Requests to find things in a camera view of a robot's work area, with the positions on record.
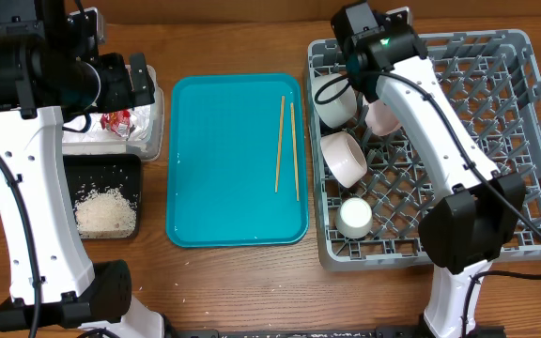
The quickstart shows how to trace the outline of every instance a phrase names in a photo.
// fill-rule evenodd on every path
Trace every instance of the rice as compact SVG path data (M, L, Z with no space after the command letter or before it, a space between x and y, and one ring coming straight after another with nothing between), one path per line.
M136 225L133 206L119 188L104 193L92 190L75 206L76 222L81 238L124 238Z

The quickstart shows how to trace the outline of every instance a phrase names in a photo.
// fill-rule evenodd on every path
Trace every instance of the red package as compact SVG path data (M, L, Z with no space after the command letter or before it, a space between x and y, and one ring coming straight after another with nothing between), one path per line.
M101 128L128 138L131 135L131 113L128 110L104 114L100 119Z

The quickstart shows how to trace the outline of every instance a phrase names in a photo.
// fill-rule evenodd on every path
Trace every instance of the black container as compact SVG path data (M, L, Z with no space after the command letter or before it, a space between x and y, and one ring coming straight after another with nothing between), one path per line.
M67 155L64 156L64 169L66 170L66 180L73 209L75 209L76 203L92 190L104 193L110 189L118 188L122 196L131 205L136 206L134 209L136 213L135 228L132 233L123 238L137 236L141 218L143 188L141 159L137 155Z

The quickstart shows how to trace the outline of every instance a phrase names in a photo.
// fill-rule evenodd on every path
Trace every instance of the white container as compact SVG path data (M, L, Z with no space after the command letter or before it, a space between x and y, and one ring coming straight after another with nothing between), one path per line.
M155 85L155 103L149 106L149 117L144 132L138 140L123 140L119 136L101 128L101 114L91 114L91 129L85 134L65 131L62 138L64 155L135 154L142 161L154 161L160 156L164 132L164 94L156 82L156 70L147 66L147 71ZM82 122L70 123L82 126Z
M381 100L369 104L363 98L363 105L368 106L368 113L366 113L364 122L377 136L385 136L400 128L400 121L395 117L392 109Z
M363 238L371 231L373 211L362 198L352 197L337 210L335 227L347 238Z
M327 82L338 78L341 74L331 74L325 76L319 76L312 80L312 97L314 99L318 90ZM348 84L347 80L340 81L336 84L332 84L327 89L323 90L318 97L319 100L328 100L335 96L340 90ZM327 127L334 129L348 122L349 119L356 115L356 94L354 89L349 87L344 94L340 95L337 99L326 104L315 104L318 117L327 125Z
M320 139L320 151L337 181L346 188L366 174L366 159L356 140L345 131Z

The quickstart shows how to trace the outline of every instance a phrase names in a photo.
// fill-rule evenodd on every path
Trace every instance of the small white bowl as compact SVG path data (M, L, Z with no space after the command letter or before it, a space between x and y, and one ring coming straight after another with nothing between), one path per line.
M318 76L312 79L312 97L314 99L318 90L330 80L333 80L341 74L331 74ZM330 85L327 89L323 90L318 97L319 100L328 100L337 94L340 90L344 89L344 86L348 84L348 80L343 80L337 84ZM337 128L344 123L348 122L349 119L356 115L356 94L354 94L354 89L352 87L348 88L344 94L339 98L327 103L327 104L315 104L315 109L317 110L318 117L320 120L329 128Z
M337 181L346 188L366 174L366 159L356 140L345 131L320 139L320 150Z
M395 117L392 109L380 100L373 103L363 98L363 105L368 106L368 112L364 118L366 126L377 136L385 136L400 128L400 121Z
M362 198L352 197L337 209L335 226L347 238L363 238L371 231L373 211Z

